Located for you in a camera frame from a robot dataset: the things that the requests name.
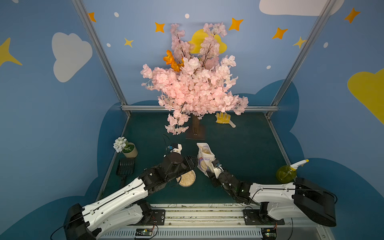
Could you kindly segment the white purple oats bag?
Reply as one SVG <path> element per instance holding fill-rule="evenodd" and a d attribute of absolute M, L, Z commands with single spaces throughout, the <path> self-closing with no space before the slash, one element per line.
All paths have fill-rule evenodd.
<path fill-rule="evenodd" d="M 215 155 L 211 151 L 207 143 L 197 143 L 199 152 L 198 152 L 198 169 L 203 172 L 205 176 L 209 176 L 208 172 L 213 173 L 213 164 L 212 162 L 216 159 Z"/>

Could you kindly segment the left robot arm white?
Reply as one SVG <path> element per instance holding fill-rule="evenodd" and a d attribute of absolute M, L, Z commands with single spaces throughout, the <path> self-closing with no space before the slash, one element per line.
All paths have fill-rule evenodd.
<path fill-rule="evenodd" d="M 168 182 L 192 171 L 198 164 L 196 157 L 169 153 L 163 162 L 146 169 L 115 193 L 82 207 L 69 208 L 63 226 L 68 240 L 97 240 L 127 225 L 154 223 L 153 210 L 145 200 L 164 189 Z"/>

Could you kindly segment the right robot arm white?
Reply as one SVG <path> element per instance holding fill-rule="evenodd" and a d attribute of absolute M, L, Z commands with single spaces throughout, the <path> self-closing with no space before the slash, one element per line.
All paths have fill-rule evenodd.
<path fill-rule="evenodd" d="M 237 203 L 260 205 L 259 216 L 264 221 L 285 218 L 305 218 L 326 227 L 335 227 L 336 196 L 328 190 L 306 180 L 281 185 L 262 185 L 239 181 L 228 171 L 208 170 L 214 186 L 220 185 Z"/>

